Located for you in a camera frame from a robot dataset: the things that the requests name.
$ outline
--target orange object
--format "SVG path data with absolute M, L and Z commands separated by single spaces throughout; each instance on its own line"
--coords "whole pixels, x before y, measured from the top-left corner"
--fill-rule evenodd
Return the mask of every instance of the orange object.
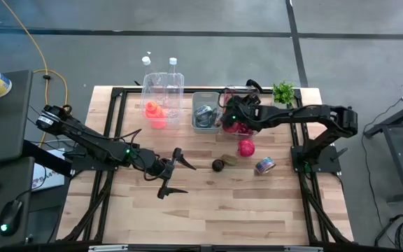
M 161 106 L 154 101 L 150 101 L 146 104 L 146 117 L 150 118 L 150 124 L 154 129 L 164 129 L 166 127 L 165 120 L 153 120 L 156 118 L 165 118 L 164 111 Z

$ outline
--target plastic bin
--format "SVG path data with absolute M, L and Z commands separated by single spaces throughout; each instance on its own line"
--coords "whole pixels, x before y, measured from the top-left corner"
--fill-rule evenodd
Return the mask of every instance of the plastic bin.
M 183 90 L 184 76 L 181 73 L 150 73 L 144 76 L 141 114 L 153 129 L 177 130 L 180 127 Z M 153 117 L 146 113 L 149 102 L 155 102 L 160 107 L 161 116 Z
M 233 95 L 239 95 L 240 97 L 245 97 L 246 95 L 249 94 L 259 95 L 259 90 L 257 90 L 255 87 L 228 85 L 223 93 L 223 106 Z M 222 133 L 225 135 L 231 135 L 232 139 L 239 139 L 239 140 L 248 139 L 251 138 L 253 135 L 257 134 L 256 131 L 253 131 L 252 134 L 243 134 L 238 132 L 226 132 L 224 129 L 222 129 Z
M 195 126 L 194 112 L 203 105 L 209 105 L 213 110 L 218 108 L 219 94 L 216 92 L 195 92 L 192 94 L 192 127 L 194 132 L 198 134 L 217 134 L 221 127 L 215 125 L 210 128 L 201 128 Z

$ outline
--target gray floor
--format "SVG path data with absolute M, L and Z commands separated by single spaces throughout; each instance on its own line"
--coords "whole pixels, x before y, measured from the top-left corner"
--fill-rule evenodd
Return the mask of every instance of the gray floor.
M 289 32 L 284 0 L 7 0 L 30 27 L 68 29 L 128 29 L 149 31 Z M 297 28 L 305 33 L 403 34 L 403 1 L 292 0 Z M 0 2 L 0 25 L 17 22 Z M 159 70 L 168 57 L 178 58 L 186 85 L 242 85 L 249 78 L 264 86 L 283 79 L 299 85 L 291 38 L 165 37 L 165 36 L 35 36 L 48 66 L 68 80 L 69 103 L 84 120 L 95 85 L 141 82 L 140 59 L 151 52 Z M 371 245 L 381 227 L 369 190 L 360 137 L 367 124 L 403 95 L 403 40 L 302 39 L 301 50 L 309 87 L 320 88 L 323 102 L 352 106 L 359 115 L 359 135 L 340 139 L 346 204 L 355 240 Z M 27 36 L 0 34 L 0 71 L 43 68 Z M 34 77 L 31 104 L 44 104 L 44 82 Z M 50 88 L 50 103 L 62 105 L 64 88 L 58 79 Z M 403 107 L 400 104 L 391 112 Z M 27 138 L 41 133 L 28 125 Z M 385 139 L 365 139 L 376 200 L 384 223 L 403 214 L 403 203 L 386 204 L 402 193 Z M 45 192 L 65 195 L 65 189 Z M 36 203 L 34 210 L 53 207 Z M 45 241 L 57 217 L 48 209 L 32 219 L 31 232 Z M 381 244 L 393 246 L 387 239 Z

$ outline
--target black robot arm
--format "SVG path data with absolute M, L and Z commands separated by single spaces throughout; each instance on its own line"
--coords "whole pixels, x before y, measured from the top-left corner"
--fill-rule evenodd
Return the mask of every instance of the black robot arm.
M 231 127 L 235 122 L 245 123 L 251 130 L 276 127 L 281 123 L 321 123 L 326 126 L 322 134 L 309 139 L 303 146 L 299 157 L 309 164 L 318 163 L 321 150 L 340 137 L 352 137 L 357 134 L 357 113 L 351 108 L 329 105 L 308 105 L 301 108 L 281 109 L 274 106 L 260 105 L 256 94 L 245 97 L 232 96 L 225 104 L 222 123 Z
M 147 181 L 163 180 L 162 187 L 157 194 L 160 199 L 170 193 L 187 193 L 184 190 L 167 187 L 177 162 L 190 169 L 195 169 L 184 159 L 180 148 L 175 148 L 171 159 L 160 158 L 153 150 L 140 148 L 139 144 L 133 142 L 140 130 L 124 136 L 108 138 L 84 126 L 66 109 L 58 106 L 46 105 L 38 117 L 36 125 L 44 132 L 55 136 L 64 135 L 79 144 L 76 152 L 66 154 L 66 157 L 74 162 L 86 160 L 87 164 L 100 170 L 132 165 L 144 173 L 144 179 Z M 128 136 L 132 136 L 132 140 L 126 143 L 124 138 Z

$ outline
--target wooden table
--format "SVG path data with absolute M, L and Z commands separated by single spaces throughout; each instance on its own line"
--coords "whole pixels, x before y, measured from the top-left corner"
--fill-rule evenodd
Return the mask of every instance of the wooden table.
M 111 88 L 94 87 L 87 115 L 86 125 L 101 133 Z M 302 88 L 301 93 L 304 105 L 321 104 L 317 88 Z M 215 173 L 211 169 L 212 161 L 222 154 L 236 155 L 236 140 L 223 134 L 193 132 L 191 94 L 184 95 L 184 116 L 179 130 L 150 129 L 139 112 L 140 96 L 128 94 L 121 134 L 142 128 L 135 138 L 142 148 L 171 157 L 173 149 L 180 147 L 197 171 L 177 167 L 169 186 L 189 193 L 158 199 L 161 180 L 147 182 L 141 172 L 121 167 L 115 173 L 104 243 L 308 244 L 299 181 L 291 165 L 292 139 L 288 125 L 262 130 L 253 138 L 256 151 L 252 157 L 239 157 L 237 166 Z M 270 95 L 261 98 L 262 104 L 270 104 Z M 113 125 L 117 114 L 115 111 Z M 314 138 L 325 127 L 309 123 L 308 129 L 310 137 Z M 264 176 L 256 176 L 253 168 L 265 157 L 273 158 L 277 166 Z M 84 171 L 72 180 L 57 238 L 67 235 L 87 210 L 93 180 L 93 171 Z M 352 240 L 339 181 L 331 174 L 319 174 L 318 181 L 324 210 L 342 234 Z M 97 212 L 92 234 L 97 228 L 98 215 Z M 320 237 L 315 214 L 313 219 L 317 237 Z

